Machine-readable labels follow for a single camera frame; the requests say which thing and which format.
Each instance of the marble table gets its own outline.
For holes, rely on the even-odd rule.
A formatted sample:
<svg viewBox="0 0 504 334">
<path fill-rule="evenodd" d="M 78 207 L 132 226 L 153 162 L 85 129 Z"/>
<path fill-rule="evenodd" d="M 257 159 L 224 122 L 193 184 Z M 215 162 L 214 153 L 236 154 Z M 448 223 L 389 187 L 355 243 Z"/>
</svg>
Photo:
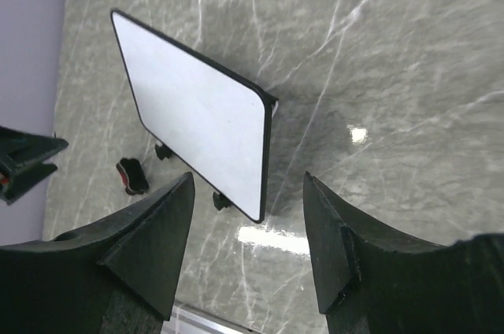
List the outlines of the marble table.
<svg viewBox="0 0 504 334">
<path fill-rule="evenodd" d="M 504 231 L 504 0 L 67 0 L 45 236 L 187 170 L 159 162 L 139 123 L 109 10 L 116 6 L 281 100 L 266 220 L 213 208 L 196 178 L 177 298 L 264 333 L 326 332 L 302 218 L 309 170 L 355 206 L 442 244 Z"/>
</svg>

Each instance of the whiteboard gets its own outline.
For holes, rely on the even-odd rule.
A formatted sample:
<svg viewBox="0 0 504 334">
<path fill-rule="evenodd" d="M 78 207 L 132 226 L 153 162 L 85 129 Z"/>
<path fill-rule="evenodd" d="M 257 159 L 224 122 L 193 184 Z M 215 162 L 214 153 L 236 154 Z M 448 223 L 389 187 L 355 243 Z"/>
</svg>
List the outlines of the whiteboard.
<svg viewBox="0 0 504 334">
<path fill-rule="evenodd" d="M 272 118 L 266 93 L 120 10 L 111 19 L 146 130 L 251 220 L 263 221 Z"/>
</svg>

